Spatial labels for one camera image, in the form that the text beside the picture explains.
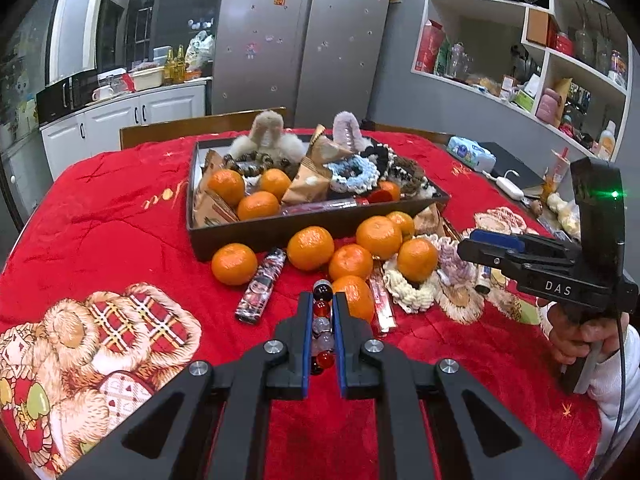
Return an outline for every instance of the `black cable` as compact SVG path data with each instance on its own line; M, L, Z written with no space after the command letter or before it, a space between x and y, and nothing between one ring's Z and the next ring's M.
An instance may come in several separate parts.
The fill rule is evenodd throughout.
M620 429L620 423L622 421L622 412L625 409L625 389L626 389L626 363L625 363L625 342L622 335L622 322L620 321L621 314L618 313L616 316L616 325L618 326L618 343L620 344L620 406L618 408L618 418L616 419L616 426L613 429L613 434L611 435L611 440L609 441L609 446L607 450L604 452L604 455L600 459L598 465L594 468L593 472L590 475L590 480L597 480L602 472L602 469L609 461L611 456L611 452L613 451L613 444L616 441L616 437L618 436L618 430Z

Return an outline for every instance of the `screw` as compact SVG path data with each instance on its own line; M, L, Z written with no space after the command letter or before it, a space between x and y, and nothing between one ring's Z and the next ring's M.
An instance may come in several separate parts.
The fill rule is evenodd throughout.
M367 352L371 352L372 354L377 354L378 352L382 352L382 349L385 347L382 341L378 341L377 339L369 339L364 343L364 349Z
M264 344L263 348L267 354L279 354L284 350L284 343L277 339L271 339Z
M440 370L442 370L446 374L454 374L458 370L460 370L460 365L455 359L443 359L442 361L440 361L440 364L438 366L440 366Z
M209 365L204 361L194 361L189 365L189 373L191 375L200 376L209 371Z

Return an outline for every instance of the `white cabinet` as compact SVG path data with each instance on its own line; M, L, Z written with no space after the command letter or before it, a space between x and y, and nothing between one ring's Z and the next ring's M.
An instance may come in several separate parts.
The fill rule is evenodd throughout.
M145 124L204 116L204 85L170 88L140 96Z
M120 151L120 129L140 123L139 100L131 97L84 112L81 133L91 155Z
M44 150L53 180L72 164L91 156L89 145L84 142L80 129L83 116L82 113L72 115L42 129Z

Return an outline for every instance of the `black box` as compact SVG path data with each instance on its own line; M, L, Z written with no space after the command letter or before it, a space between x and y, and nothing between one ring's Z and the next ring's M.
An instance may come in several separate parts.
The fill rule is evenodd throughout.
M311 139L310 135L300 135L298 137L304 142L309 142ZM197 228L193 225L193 192L198 185L197 182L194 182L194 176L199 165L198 152L200 150L228 148L232 142L233 139L201 140L196 142L193 155L191 155L189 189L186 194L186 221L193 252L200 262L209 261L220 247L234 242L245 244L256 253L268 251L274 247L286 248L289 239L295 233L309 226L324 227L334 238L353 237L358 225L371 216L384 216L392 211L403 211L415 216L432 203L436 203L438 209L442 211L449 201L449 195L432 182L431 185L436 189L436 194L432 198L369 204L335 211L273 216Z

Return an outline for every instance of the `orange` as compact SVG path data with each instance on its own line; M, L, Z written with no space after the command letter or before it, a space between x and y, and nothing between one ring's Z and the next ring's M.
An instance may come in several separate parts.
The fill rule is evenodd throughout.
M394 224L398 225L398 227L400 228L400 232L402 233L402 240L407 241L411 240L411 238L414 237L414 219L411 218L407 213L403 213L402 211L393 211L386 217L389 218L389 220L391 220Z
M398 270L410 282L423 282L438 266L438 250L424 238L402 244L398 252Z
M366 280L373 270L373 257L364 247L349 244L335 251L329 262L329 276L337 280L343 276L359 276Z
M398 186L398 184L396 184L395 182L389 182L388 180L380 180L380 182L378 182L378 187L380 189L383 189L391 193L391 196L393 197L394 202L397 202L398 200L400 200L400 186Z
M258 258L244 244L229 244L218 249L211 260L211 272L225 285L244 285L254 276Z
M287 245L291 265L300 270L316 270L327 263L334 254L334 239L329 231L312 226L298 231Z
M241 222L253 218L276 216L280 212L280 202L267 191L256 191L245 196L238 204L238 218Z
M353 317L359 317L371 323L375 306L373 294L367 282L359 276L343 276L333 282L332 289L334 294L336 292L345 293L347 304L349 305L349 313Z
M235 171L217 170L209 178L207 187L231 207L236 207L244 197L244 180Z
M268 191L273 193L278 199L278 202L282 200L282 197L289 189L291 180L284 171L272 170L265 171L260 177L260 189L262 191Z
M358 226L356 241L374 256L388 260L402 245L402 231L389 218L372 216Z

